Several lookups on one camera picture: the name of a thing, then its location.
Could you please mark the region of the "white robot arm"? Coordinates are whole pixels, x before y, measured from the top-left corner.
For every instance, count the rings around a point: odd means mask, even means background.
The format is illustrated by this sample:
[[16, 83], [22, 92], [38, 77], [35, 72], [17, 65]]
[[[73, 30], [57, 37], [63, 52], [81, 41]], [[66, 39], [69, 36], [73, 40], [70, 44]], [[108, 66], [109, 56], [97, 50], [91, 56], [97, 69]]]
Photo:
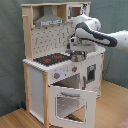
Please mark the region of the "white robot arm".
[[85, 14], [73, 18], [75, 35], [71, 38], [72, 51], [93, 52], [95, 44], [113, 47], [128, 52], [128, 31], [103, 33], [100, 31], [101, 23], [97, 18]]

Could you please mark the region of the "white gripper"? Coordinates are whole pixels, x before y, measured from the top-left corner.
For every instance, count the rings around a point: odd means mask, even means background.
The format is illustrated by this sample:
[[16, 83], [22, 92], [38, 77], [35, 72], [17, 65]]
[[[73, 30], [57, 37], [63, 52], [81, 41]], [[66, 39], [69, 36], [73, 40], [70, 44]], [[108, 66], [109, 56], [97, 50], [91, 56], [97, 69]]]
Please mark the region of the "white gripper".
[[82, 40], [78, 37], [71, 37], [70, 50], [81, 52], [95, 52], [97, 50], [97, 45], [89, 40]]

